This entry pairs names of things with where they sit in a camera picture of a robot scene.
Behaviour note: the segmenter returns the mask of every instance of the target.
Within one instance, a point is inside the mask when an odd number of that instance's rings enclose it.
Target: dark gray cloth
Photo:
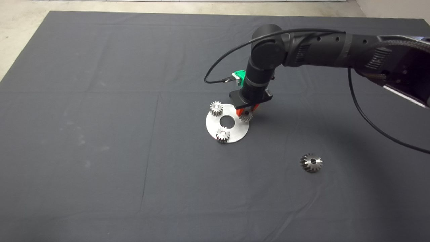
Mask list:
[[[50,12],[0,83],[0,241],[428,241],[430,157],[365,123],[346,69],[279,67],[243,140],[207,133],[237,87],[206,70],[265,23],[430,36],[413,19]],[[430,148],[428,110],[353,78],[370,119]]]

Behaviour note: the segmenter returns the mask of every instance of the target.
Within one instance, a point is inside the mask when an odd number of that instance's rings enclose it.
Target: hole in plate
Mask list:
[[[223,127],[226,127],[227,129],[233,128],[235,123],[236,122],[234,121],[234,118],[229,116],[229,115],[223,116],[219,120],[219,124],[221,124],[221,126],[223,126]]]

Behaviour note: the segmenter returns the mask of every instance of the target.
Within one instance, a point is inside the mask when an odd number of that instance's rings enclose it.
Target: spur gear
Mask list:
[[[300,164],[307,172],[317,172],[321,169],[323,161],[315,154],[306,154],[300,159]]]
[[[242,120],[243,122],[249,122],[249,120],[251,120],[251,118],[254,116],[254,114],[252,113],[252,111],[250,110],[245,110],[243,111],[240,116],[239,119]]]
[[[230,138],[230,130],[226,127],[221,127],[216,131],[216,139],[219,142],[227,142],[227,140]]]
[[[210,105],[210,109],[213,116],[219,116],[221,115],[223,109],[222,103],[218,101],[213,102]]]

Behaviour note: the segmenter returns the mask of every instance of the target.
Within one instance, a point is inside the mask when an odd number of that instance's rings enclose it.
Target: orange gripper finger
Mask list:
[[[236,109],[237,116],[240,116],[243,112],[243,109]]]

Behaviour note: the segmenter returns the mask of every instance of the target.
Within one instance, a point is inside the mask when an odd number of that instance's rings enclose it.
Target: robotic arm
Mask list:
[[[280,31],[259,27],[252,38]],[[268,85],[279,65],[354,68],[377,85],[425,108],[430,106],[430,38],[344,32],[278,34],[252,43],[242,88],[230,92],[236,109],[272,99]]]

